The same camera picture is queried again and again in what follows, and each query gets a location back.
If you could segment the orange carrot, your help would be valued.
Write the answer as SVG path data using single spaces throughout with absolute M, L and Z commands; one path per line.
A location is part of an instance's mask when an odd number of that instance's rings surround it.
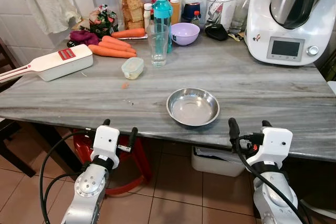
M 135 53 L 110 49 L 107 47 L 94 46 L 94 45 L 90 45 L 88 47 L 94 54 L 98 56 L 104 56 L 110 58 L 135 58 L 137 56 Z
M 102 40 L 98 43 L 98 46 L 136 54 L 136 50 L 131 47 L 131 44 L 111 36 L 103 36 Z
M 145 29 L 127 29 L 111 33 L 111 37 L 117 39 L 123 38 L 140 38 L 146 35 Z

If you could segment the white slicer with red label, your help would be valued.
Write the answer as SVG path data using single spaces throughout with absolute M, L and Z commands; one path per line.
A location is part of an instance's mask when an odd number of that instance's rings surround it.
M 55 53 L 33 59 L 29 64 L 0 74 L 0 83 L 8 82 L 29 72 L 35 72 L 50 82 L 93 65 L 93 52 L 86 45 L 68 47 Z

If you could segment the clear plastic bottle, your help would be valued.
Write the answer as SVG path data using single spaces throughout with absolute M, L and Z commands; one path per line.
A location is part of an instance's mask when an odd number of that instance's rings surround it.
M 232 23 L 229 27 L 229 33 L 239 33 L 246 27 L 247 15 L 250 0 L 237 0 L 237 7 L 234 12 Z

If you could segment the colourful printed snack bag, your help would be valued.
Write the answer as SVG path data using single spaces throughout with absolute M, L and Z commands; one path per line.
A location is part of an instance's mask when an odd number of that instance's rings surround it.
M 118 32 L 117 14 L 107 4 L 101 4 L 89 14 L 89 31 L 100 39 L 104 36 L 111 36 L 111 33 Z

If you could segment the white plastic bin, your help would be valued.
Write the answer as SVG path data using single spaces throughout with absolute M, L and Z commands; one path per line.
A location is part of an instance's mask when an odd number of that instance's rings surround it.
M 237 177 L 245 170 L 238 155 L 231 151 L 193 147 L 191 159 L 193 169 L 200 172 Z

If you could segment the clear glass jug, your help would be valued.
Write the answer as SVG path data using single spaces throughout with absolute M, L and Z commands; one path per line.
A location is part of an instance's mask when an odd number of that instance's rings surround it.
M 223 25 L 230 27 L 237 7 L 237 0 L 207 0 L 205 27 Z

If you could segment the lilac plastic bowl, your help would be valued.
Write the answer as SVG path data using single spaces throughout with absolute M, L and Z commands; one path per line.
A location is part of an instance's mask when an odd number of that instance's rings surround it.
M 200 27 L 192 23 L 171 25 L 171 40 L 179 46 L 192 44 L 200 34 Z

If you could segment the small white bottle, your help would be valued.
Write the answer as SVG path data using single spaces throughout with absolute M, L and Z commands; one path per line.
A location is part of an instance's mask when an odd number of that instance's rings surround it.
M 151 3 L 144 3 L 143 5 L 143 28 L 148 29 L 151 20 L 151 13 L 153 11 L 153 5 Z

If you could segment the dark green chair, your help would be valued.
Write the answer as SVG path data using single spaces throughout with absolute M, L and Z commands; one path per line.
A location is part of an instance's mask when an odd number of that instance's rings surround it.
M 336 49 L 328 57 L 324 57 L 324 62 L 319 66 L 319 71 L 327 82 L 334 80 L 336 76 Z

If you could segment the red plastic stool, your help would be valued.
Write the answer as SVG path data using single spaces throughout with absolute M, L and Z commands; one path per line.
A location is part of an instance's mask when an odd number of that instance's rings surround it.
M 126 135 L 121 135 L 118 139 L 118 142 L 127 143 L 128 137 Z M 84 135 L 75 136 L 74 145 L 75 145 L 75 153 L 78 158 L 85 165 L 82 169 L 85 170 L 87 166 L 89 166 L 93 160 L 90 155 L 93 152 L 93 138 L 94 138 L 94 130 L 87 130 L 87 133 Z M 107 188 L 106 195 L 121 195 L 124 193 L 130 192 L 132 189 L 137 188 L 143 183 L 148 183 L 153 178 L 153 172 L 151 171 L 150 162 L 145 154 L 144 148 L 142 147 L 141 138 L 136 138 L 136 143 L 132 148 L 132 152 L 128 154 L 127 152 L 119 151 L 118 157 L 120 157 L 120 161 L 124 161 L 125 159 L 132 158 L 137 166 L 138 171 L 140 172 L 139 177 L 135 178 L 128 184 L 123 186 L 115 187 L 115 188 Z

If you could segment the orange bottle with white cap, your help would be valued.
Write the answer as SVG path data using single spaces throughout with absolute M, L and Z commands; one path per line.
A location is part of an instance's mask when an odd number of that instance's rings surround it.
M 171 25 L 179 23 L 181 18 L 181 1 L 180 0 L 170 0 L 172 13 L 171 13 Z

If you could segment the stainless steel bowl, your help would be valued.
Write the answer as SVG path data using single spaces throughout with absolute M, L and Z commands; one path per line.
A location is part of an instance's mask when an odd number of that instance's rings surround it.
M 166 109 L 173 120 L 187 126 L 208 125 L 220 114 L 216 97 L 200 88 L 175 90 L 166 99 Z

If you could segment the small clear lidded container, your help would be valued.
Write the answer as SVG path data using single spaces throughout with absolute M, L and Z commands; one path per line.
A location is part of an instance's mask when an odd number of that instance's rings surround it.
M 144 70 L 144 59 L 142 58 L 128 58 L 125 63 L 122 64 L 121 70 L 124 73 L 124 77 L 128 80 L 137 79 Z

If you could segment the clear plastic storage tub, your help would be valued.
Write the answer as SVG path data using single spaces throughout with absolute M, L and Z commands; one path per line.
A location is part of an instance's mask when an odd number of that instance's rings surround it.
M 196 11 L 201 10 L 200 4 L 203 0 L 183 0 L 182 7 L 182 22 L 192 22 L 194 17 L 197 16 L 200 18 L 200 15 L 195 15 Z

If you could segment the teal water bottle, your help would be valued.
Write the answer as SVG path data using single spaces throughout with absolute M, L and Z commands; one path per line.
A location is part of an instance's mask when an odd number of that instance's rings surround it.
M 171 15 L 173 13 L 173 8 L 170 1 L 168 0 L 156 0 L 153 3 L 153 14 L 154 23 L 153 30 L 156 33 L 163 33 L 166 41 L 166 51 L 171 53 L 172 51 L 172 41 L 170 38 L 171 33 Z

